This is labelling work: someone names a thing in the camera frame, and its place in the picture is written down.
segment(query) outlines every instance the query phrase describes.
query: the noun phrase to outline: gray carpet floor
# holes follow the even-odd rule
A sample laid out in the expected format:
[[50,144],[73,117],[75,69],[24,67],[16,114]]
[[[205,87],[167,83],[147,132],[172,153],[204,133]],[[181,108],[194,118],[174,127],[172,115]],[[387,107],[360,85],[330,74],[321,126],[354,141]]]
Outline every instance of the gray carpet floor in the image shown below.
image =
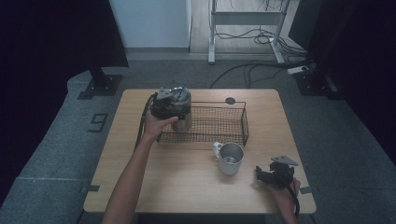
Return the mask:
[[[0,223],[100,223],[103,214],[83,212],[83,203],[122,92],[159,89],[191,80],[208,89],[215,79],[245,60],[132,60],[130,68],[105,68],[122,75],[114,96],[78,100],[91,76],[69,80],[68,94],[47,135],[15,179],[0,210]],[[214,89],[244,89],[243,67]],[[275,89],[312,187],[317,212],[300,223],[396,223],[396,168],[345,101],[302,96],[286,70],[262,66],[252,72],[252,89]],[[106,114],[106,123],[92,123]],[[279,215],[139,215],[134,223],[282,223]]]

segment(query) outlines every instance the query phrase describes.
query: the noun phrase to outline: wooden table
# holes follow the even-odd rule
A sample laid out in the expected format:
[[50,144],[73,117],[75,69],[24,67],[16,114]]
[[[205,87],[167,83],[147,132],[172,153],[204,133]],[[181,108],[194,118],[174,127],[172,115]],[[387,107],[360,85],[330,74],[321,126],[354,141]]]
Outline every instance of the wooden table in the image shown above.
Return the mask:
[[[84,203],[87,212],[104,212],[127,161],[134,152],[145,102],[157,90],[127,90],[108,134]],[[273,199],[255,167],[269,171],[272,157],[287,155],[300,165],[295,177],[308,187],[279,95],[275,90],[191,90],[192,101],[246,102],[249,138],[245,158],[236,175],[224,175],[211,142],[154,143],[148,158],[136,212],[141,213],[276,213]],[[300,212],[316,211],[312,193],[299,194]]]

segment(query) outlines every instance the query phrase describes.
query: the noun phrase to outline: white desk frame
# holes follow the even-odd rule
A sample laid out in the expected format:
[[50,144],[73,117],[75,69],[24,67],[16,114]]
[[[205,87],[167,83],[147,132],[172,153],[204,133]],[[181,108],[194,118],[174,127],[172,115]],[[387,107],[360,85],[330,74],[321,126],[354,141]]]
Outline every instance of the white desk frame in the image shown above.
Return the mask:
[[281,11],[270,12],[217,12],[216,1],[212,1],[210,11],[210,37],[209,37],[209,59],[210,64],[215,63],[215,30],[216,25],[277,25],[273,38],[270,38],[271,48],[278,63],[285,63],[280,52],[278,43],[283,22],[289,7],[290,0],[286,0]]

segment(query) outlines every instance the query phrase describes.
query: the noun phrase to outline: power strip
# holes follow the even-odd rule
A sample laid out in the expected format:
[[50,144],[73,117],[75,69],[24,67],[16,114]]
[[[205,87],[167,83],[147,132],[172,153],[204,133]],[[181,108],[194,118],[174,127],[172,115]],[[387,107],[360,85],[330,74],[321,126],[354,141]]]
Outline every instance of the power strip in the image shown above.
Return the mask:
[[295,67],[295,68],[288,69],[288,74],[293,75],[293,74],[308,72],[308,71],[309,71],[309,68],[307,66],[301,66],[301,67]]

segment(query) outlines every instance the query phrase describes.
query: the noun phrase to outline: wire basket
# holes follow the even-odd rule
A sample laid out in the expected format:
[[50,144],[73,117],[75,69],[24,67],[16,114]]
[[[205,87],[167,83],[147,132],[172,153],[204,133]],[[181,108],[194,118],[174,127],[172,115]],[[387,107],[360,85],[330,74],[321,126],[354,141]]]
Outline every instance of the wire basket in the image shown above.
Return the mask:
[[176,133],[171,125],[163,129],[158,142],[234,142],[245,146],[248,141],[246,102],[228,105],[224,102],[192,102],[192,125],[186,133]]

